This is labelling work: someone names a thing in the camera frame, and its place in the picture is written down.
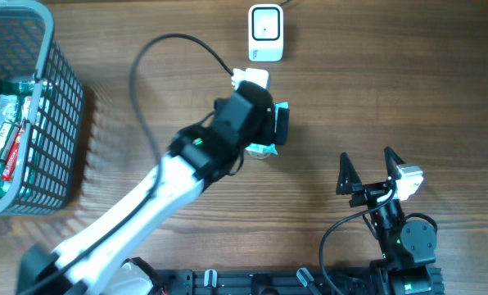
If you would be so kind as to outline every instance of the gray basket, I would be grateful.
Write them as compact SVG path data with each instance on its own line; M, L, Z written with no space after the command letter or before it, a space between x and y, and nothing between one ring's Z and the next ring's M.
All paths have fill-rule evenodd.
M84 96L53 34L53 17L42 4L0 0L0 82L17 76L36 82L0 215L45 216L69 201Z

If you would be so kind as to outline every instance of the wood grain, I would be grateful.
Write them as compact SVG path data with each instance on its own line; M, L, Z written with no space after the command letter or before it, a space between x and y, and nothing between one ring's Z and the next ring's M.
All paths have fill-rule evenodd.
M169 218L133 254L157 268L316 266L323 232L356 212L335 195L347 151L365 183L385 176L392 146L425 182L403 207L439 223L436 265L448 294L488 294L488 2L295 0L285 8L281 62L247 59L253 2L49 4L56 39L84 84L87 115L75 200L42 219L0 218L0 294L18 260L90 225L154 165L128 100L137 51L160 34L191 34L230 67L270 71L291 127L279 157L249 157ZM168 40L139 71L144 115L164 150L179 128L231 93L229 77L196 44ZM366 266L381 255L362 220L334 233L328 265Z

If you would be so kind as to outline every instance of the plastic basket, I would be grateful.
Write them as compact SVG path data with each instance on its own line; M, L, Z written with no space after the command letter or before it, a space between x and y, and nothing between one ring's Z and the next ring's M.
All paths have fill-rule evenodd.
M0 215L45 216L69 201L84 96L53 35L53 17L42 4L0 0L0 83L17 76L35 81Z

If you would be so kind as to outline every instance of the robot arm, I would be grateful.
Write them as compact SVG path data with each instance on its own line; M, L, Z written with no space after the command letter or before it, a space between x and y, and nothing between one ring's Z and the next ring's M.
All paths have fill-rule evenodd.
M163 173L160 186L127 223L71 266L80 253L141 204L154 184L157 168L104 216L50 254L40 247L28 250L20 264L17 293L101 293L122 262L166 218L195 200L212 183L231 174L245 147L251 143L283 144L275 140L275 134L281 129L286 133L287 122L275 129L269 92L248 81L241 81L236 87L230 99L215 105L215 117L209 126L190 125L175 135L160 162ZM41 289L31 288L68 266L71 267L63 275Z

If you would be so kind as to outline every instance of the white device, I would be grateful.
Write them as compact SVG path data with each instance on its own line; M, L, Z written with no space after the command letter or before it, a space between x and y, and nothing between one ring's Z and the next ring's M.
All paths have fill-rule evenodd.
M248 12L250 61L280 61L284 50L284 12L277 4L256 4Z

